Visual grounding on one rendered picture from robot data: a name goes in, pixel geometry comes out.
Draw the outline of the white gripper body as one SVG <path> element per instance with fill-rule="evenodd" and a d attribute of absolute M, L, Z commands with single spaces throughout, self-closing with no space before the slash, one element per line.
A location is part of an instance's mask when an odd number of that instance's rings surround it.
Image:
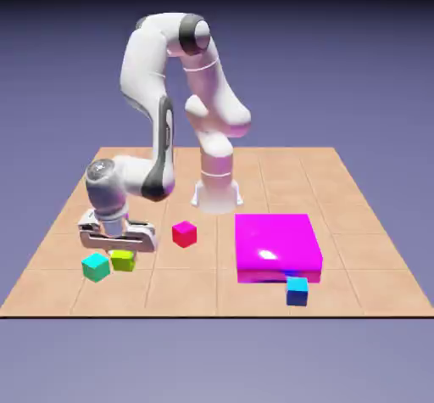
<path fill-rule="evenodd" d="M 89 249 L 152 253 L 157 248 L 155 226 L 147 221 L 133 221 L 125 211 L 98 215 L 89 209 L 79 220 L 78 230 L 82 245 Z"/>

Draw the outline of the small teal cube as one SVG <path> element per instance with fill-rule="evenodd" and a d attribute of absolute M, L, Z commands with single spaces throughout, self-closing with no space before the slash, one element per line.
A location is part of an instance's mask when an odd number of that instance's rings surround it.
<path fill-rule="evenodd" d="M 110 274 L 109 259 L 99 253 L 87 256 L 82 262 L 83 275 L 97 283 Z"/>

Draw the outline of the small red cube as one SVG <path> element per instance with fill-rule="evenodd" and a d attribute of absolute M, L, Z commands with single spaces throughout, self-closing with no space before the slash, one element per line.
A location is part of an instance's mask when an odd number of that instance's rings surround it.
<path fill-rule="evenodd" d="M 182 248 L 187 248 L 197 242 L 197 227 L 189 221 L 182 221 L 172 227 L 172 240 Z"/>

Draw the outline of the small blue cube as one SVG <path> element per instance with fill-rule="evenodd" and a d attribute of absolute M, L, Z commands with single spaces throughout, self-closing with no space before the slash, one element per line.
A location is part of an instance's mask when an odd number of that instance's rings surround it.
<path fill-rule="evenodd" d="M 309 283 L 306 277 L 287 277 L 286 302 L 290 306 L 306 306 Z"/>

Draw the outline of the small yellow-green cube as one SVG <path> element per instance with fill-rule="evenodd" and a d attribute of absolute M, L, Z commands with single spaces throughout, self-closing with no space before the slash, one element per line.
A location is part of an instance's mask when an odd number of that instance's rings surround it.
<path fill-rule="evenodd" d="M 115 271 L 133 271 L 136 265 L 136 252 L 130 250 L 112 250 L 112 267 Z"/>

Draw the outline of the large magenta box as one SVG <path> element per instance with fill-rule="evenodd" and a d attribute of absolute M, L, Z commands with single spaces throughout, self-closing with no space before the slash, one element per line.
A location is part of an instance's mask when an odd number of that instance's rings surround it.
<path fill-rule="evenodd" d="M 236 214 L 234 229 L 238 282 L 320 281 L 323 256 L 308 215 Z"/>

